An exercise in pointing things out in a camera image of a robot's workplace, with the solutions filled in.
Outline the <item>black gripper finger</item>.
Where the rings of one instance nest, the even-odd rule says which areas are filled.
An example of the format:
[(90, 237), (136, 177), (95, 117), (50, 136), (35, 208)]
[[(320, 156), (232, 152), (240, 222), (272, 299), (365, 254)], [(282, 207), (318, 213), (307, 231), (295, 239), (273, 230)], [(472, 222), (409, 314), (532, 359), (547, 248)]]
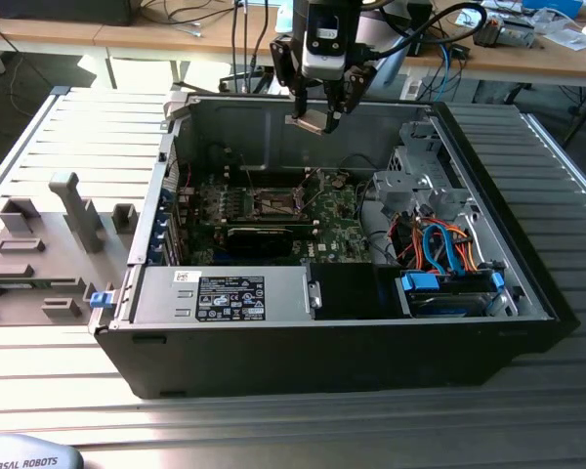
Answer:
[(363, 95), (372, 84), (377, 69), (369, 64), (353, 66), (340, 80), (323, 82), (327, 99), (325, 134), (332, 133), (340, 123), (343, 114), (350, 114), (360, 103)]
[(307, 111), (307, 80), (300, 68), (294, 64), (291, 39), (277, 37), (270, 43), (275, 76), (280, 86), (286, 87), (293, 96), (292, 117), (301, 118)]

